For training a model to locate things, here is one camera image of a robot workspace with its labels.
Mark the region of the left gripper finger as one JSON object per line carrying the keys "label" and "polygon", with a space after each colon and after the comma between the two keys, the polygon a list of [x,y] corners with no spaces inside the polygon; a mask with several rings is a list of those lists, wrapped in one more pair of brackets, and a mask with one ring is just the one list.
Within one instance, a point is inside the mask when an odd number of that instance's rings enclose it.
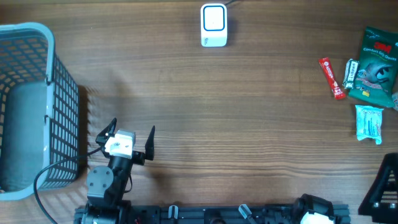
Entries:
{"label": "left gripper finger", "polygon": [[113,118],[111,122],[105,127],[96,137],[96,140],[108,140],[110,137],[114,136],[114,131],[116,129],[117,118]]}
{"label": "left gripper finger", "polygon": [[153,161],[154,160],[154,136],[155,136],[155,126],[152,127],[149,137],[147,138],[145,144],[145,154],[146,160]]}

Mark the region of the red Nescafe coffee stick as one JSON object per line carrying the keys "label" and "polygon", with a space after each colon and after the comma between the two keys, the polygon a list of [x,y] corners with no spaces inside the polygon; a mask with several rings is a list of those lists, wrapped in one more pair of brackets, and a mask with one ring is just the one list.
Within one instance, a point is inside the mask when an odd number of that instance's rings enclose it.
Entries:
{"label": "red Nescafe coffee stick", "polygon": [[333,93],[333,96],[336,100],[342,100],[346,97],[345,93],[341,90],[339,84],[335,80],[335,75],[330,63],[330,59],[328,57],[326,58],[321,58],[318,60],[318,63],[320,64],[326,80],[329,84],[329,87],[331,88],[331,91]]}

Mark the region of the green white gum box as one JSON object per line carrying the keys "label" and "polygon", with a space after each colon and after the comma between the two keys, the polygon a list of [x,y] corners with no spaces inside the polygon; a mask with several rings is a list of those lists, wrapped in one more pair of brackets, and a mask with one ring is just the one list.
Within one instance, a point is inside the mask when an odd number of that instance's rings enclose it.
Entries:
{"label": "green white gum box", "polygon": [[352,89],[354,87],[354,80],[358,72],[359,61],[349,59],[346,63],[345,77],[343,80],[343,87],[345,89]]}

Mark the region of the teal wet wipes pack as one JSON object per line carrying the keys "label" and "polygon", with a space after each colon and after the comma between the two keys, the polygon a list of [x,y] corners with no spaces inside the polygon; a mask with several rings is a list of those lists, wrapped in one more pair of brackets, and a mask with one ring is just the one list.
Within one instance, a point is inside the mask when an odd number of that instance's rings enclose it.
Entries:
{"label": "teal wet wipes pack", "polygon": [[357,140],[373,139],[377,145],[382,144],[383,109],[365,105],[356,105],[355,108]]}

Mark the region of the green 3M gloves package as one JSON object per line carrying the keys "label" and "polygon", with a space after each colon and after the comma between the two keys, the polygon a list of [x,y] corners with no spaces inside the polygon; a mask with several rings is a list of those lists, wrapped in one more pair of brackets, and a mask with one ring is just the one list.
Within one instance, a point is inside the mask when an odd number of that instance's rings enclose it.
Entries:
{"label": "green 3M gloves package", "polygon": [[349,96],[392,108],[392,89],[396,76],[397,34],[367,27],[360,48],[358,71]]}

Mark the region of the green lid jar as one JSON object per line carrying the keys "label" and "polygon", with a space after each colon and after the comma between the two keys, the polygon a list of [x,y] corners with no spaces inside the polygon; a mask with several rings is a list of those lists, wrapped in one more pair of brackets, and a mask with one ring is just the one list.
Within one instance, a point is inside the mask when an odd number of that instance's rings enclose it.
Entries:
{"label": "green lid jar", "polygon": [[392,94],[392,101],[394,103],[394,109],[398,111],[398,92]]}

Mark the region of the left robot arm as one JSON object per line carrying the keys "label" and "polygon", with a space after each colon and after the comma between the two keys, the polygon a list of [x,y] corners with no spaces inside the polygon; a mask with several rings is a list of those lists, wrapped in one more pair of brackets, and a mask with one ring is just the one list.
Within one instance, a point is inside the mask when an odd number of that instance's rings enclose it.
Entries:
{"label": "left robot arm", "polygon": [[96,137],[100,151],[109,159],[106,166],[97,166],[87,175],[87,203],[82,211],[76,211],[77,224],[127,223],[131,202],[124,200],[128,193],[127,184],[132,183],[133,165],[143,166],[145,161],[154,159],[155,127],[151,128],[145,144],[145,151],[134,150],[136,134],[116,130],[114,118]]}

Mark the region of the white barcode scanner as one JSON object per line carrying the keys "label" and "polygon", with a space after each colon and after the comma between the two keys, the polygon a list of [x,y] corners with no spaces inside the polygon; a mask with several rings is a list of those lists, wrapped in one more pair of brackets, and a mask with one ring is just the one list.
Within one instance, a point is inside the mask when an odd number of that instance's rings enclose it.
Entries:
{"label": "white barcode scanner", "polygon": [[228,10],[222,3],[208,3],[200,9],[201,45],[224,47],[228,39]]}

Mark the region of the grey plastic shopping basket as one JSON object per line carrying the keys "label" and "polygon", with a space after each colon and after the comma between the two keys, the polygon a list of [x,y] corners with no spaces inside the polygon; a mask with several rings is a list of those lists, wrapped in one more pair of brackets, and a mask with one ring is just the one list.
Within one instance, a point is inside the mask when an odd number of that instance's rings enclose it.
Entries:
{"label": "grey plastic shopping basket", "polygon": [[79,89],[43,24],[1,26],[1,200],[78,175]]}

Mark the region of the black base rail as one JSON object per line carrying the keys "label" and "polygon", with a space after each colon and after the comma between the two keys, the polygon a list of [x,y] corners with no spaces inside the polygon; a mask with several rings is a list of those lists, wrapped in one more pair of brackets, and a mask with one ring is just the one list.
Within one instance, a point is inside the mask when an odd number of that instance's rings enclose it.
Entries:
{"label": "black base rail", "polygon": [[[300,223],[300,218],[292,217],[292,204],[268,204],[250,206],[256,223]],[[248,223],[237,207],[178,207],[177,216],[169,215],[168,207],[133,206],[126,223]]]}

